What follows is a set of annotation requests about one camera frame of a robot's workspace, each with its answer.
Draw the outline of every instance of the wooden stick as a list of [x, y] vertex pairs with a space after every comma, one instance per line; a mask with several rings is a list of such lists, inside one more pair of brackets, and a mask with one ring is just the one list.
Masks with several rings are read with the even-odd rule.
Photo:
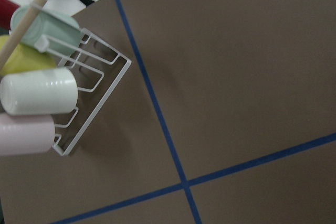
[[[33, 4], [43, 7], [47, 0], [33, 0]], [[26, 14], [20, 20], [19, 24], [15, 27], [8, 40], [0, 51], [0, 69], [3, 68], [6, 61], [11, 56], [16, 46], [20, 43], [22, 37], [29, 29], [30, 25], [34, 22], [37, 15], [40, 13], [40, 9], [30, 6]]]

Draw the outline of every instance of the dish rack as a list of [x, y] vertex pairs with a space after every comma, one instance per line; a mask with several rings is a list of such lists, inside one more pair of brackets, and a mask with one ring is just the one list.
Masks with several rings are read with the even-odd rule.
[[[34, 3], [31, 5], [59, 19], [40, 6]], [[96, 34], [86, 28], [68, 25], [78, 29], [82, 34], [78, 47], [45, 34], [34, 45], [38, 51], [58, 58], [57, 67], [68, 68], [75, 76], [78, 85], [79, 94], [75, 109], [67, 115], [53, 115], [56, 128], [53, 149], [61, 156], [70, 154], [131, 65], [129, 58]], [[50, 43], [60, 44], [75, 52], [71, 56], [66, 56], [51, 49]]]

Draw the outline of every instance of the brown floor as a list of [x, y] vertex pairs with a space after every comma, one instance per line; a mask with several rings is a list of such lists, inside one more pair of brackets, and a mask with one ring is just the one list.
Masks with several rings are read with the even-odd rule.
[[[187, 180], [336, 132], [336, 0], [121, 3]], [[195, 223], [115, 0], [75, 17], [133, 64], [71, 156], [0, 158], [5, 219]], [[202, 223], [334, 223], [335, 152], [192, 186]]]

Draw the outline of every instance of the blue tape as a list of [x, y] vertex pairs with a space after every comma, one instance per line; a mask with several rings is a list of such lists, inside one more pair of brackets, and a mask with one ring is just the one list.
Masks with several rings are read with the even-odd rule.
[[192, 197], [192, 193], [191, 193], [191, 191], [189, 189], [188, 182], [187, 182], [185, 173], [183, 171], [182, 164], [180, 162], [180, 158], [178, 157], [178, 154], [177, 154], [176, 148], [174, 146], [173, 140], [172, 140], [172, 138], [170, 136], [167, 124], [166, 124], [165, 119], [163, 117], [163, 114], [162, 114], [159, 102], [158, 102], [158, 100], [156, 98], [156, 95], [155, 95], [152, 83], [150, 81], [150, 78], [148, 76], [147, 70], [146, 70], [145, 65], [143, 63], [143, 60], [142, 60], [141, 54], [139, 52], [138, 46], [137, 46], [137, 44], [135, 42], [135, 39], [134, 39], [132, 30], [131, 30], [131, 27], [130, 27], [130, 25], [128, 23], [128, 20], [127, 20], [126, 14], [125, 14], [125, 11], [123, 9], [123, 6], [122, 6], [120, 0], [115, 0], [115, 2], [117, 4], [117, 7], [118, 7], [118, 10], [119, 10], [122, 22], [124, 24], [124, 27], [126, 29], [128, 38], [129, 38], [130, 43], [132, 45], [132, 49], [133, 49], [133, 52], [135, 54], [136, 60], [138, 61], [138, 65], [139, 65], [142, 77], [143, 77], [143, 79], [145, 81], [146, 88], [147, 88], [148, 93], [150, 95], [150, 98], [152, 100], [152, 103], [153, 103], [156, 115], [158, 116], [157, 118], [159, 119], [161, 129], [163, 131], [163, 134], [164, 134], [164, 137], [166, 139], [167, 145], [169, 147], [170, 153], [171, 153], [171, 155], [173, 157], [173, 161], [174, 161], [177, 173], [179, 174], [181, 183], [183, 185], [185, 196], [187, 197], [187, 200], [189, 202], [190, 209], [192, 211], [194, 220], [195, 220], [195, 222], [197, 224], [200, 224], [200, 223], [202, 223], [202, 221], [201, 221], [200, 215], [198, 213], [198, 210], [197, 210], [197, 207], [196, 207], [196, 203], [195, 203], [194, 198]]
[[287, 156], [290, 156], [290, 155], [293, 155], [299, 152], [303, 152], [303, 151], [318, 147], [323, 144], [331, 143], [334, 141], [336, 141], [336, 133], [328, 135], [328, 136], [324, 136], [324, 137], [315, 139], [313, 141], [300, 144], [300, 145], [297, 145], [297, 146], [294, 146], [294, 147], [291, 147], [291, 148], [288, 148], [288, 149], [285, 149], [279, 152], [275, 152], [275, 153], [272, 153], [272, 154], [269, 154], [269, 155], [251, 160], [251, 161], [247, 161], [239, 165], [235, 165], [235, 166], [223, 169], [223, 170], [219, 170], [214, 173], [210, 173], [210, 174], [198, 177], [198, 178], [191, 179], [189, 180], [189, 186], [195, 186], [195, 185], [198, 185], [204, 182], [208, 182], [213, 179], [221, 178], [221, 177], [230, 175], [232, 173], [237, 173], [242, 170], [246, 170], [246, 169], [258, 166], [258, 165], [262, 165], [262, 164], [265, 164], [265, 163], [268, 163], [268, 162], [271, 162], [271, 161], [274, 161], [274, 160], [277, 160], [283, 157], [287, 157]]
[[102, 207], [102, 208], [99, 208], [99, 209], [96, 209], [96, 210], [93, 210], [93, 211], [90, 211], [90, 212], [86, 212], [85, 214], [81, 214], [81, 215], [77, 215], [77, 216], [74, 216], [74, 217], [71, 217], [71, 218], [68, 218], [68, 219], [56, 221], [56, 222], [53, 222], [52, 224], [74, 223], [74, 222], [79, 221], [79, 220], [91, 218], [91, 217], [94, 217], [94, 216], [97, 216], [97, 215], [104, 214], [106, 212], [117, 210], [119, 208], [134, 205], [136, 203], [140, 203], [140, 202], [143, 202], [143, 201], [146, 201], [146, 200], [149, 200], [149, 199], [153, 199], [153, 198], [156, 198], [156, 197], [159, 197], [159, 196], [162, 196], [162, 195], [165, 195], [165, 194], [169, 194], [169, 193], [172, 193], [174, 191], [181, 190], [181, 189], [183, 189], [182, 184], [177, 184], [177, 185], [174, 185], [174, 186], [165, 187], [163, 189], [153, 191], [153, 192], [148, 193], [148, 194], [137, 196], [135, 198], [127, 199], [127, 200], [121, 201], [121, 202], [116, 203], [116, 204], [112, 204], [112, 205]]

